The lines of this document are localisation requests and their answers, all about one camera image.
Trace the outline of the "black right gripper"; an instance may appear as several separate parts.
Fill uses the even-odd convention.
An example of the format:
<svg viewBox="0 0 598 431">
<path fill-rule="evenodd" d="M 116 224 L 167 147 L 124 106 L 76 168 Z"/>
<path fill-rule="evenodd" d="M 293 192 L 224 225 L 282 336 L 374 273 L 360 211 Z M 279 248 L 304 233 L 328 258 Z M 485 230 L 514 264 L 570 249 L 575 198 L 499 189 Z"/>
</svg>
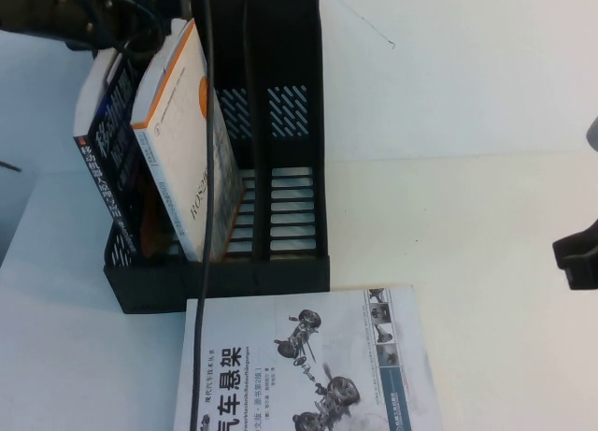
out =
<svg viewBox="0 0 598 431">
<path fill-rule="evenodd" d="M 597 232 L 597 223 L 593 223 L 552 244 L 557 267 L 573 291 L 597 289 Z"/>
</svg>

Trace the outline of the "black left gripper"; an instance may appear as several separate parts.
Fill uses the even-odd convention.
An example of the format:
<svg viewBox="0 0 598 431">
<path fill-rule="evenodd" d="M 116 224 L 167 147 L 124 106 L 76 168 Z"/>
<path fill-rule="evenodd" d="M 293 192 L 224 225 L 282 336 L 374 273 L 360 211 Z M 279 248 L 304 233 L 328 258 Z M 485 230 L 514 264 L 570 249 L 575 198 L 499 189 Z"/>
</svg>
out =
<svg viewBox="0 0 598 431">
<path fill-rule="evenodd" d="M 191 0 L 93 0 L 96 48 L 155 53 L 171 34 L 171 21 L 191 17 Z"/>
</svg>

